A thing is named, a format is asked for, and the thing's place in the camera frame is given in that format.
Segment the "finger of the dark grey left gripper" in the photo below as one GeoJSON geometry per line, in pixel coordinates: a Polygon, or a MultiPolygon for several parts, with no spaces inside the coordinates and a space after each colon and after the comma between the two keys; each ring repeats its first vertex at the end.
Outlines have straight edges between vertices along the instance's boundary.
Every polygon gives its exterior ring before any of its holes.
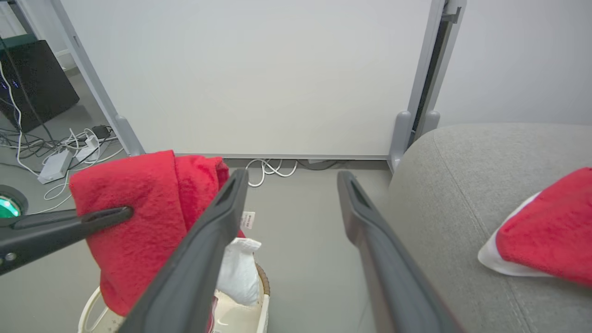
{"type": "Polygon", "coordinates": [[[133,217],[132,207],[116,207],[78,216],[76,210],[51,211],[11,218],[0,224],[0,273],[89,238],[133,217]]]}

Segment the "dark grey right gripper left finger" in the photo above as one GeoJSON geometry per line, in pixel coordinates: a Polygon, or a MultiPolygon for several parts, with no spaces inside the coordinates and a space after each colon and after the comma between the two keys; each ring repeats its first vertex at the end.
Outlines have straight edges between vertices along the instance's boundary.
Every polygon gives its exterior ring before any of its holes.
{"type": "Polygon", "coordinates": [[[249,174],[235,170],[121,324],[121,333],[207,333],[226,246],[238,235],[249,174]]]}

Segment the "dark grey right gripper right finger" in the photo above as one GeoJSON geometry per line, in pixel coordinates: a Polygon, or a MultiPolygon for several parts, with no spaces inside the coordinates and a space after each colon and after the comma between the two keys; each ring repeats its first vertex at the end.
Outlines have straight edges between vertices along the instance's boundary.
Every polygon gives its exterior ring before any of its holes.
{"type": "Polygon", "coordinates": [[[353,173],[338,173],[349,242],[359,251],[378,333],[463,333],[462,325],[353,173]]]}

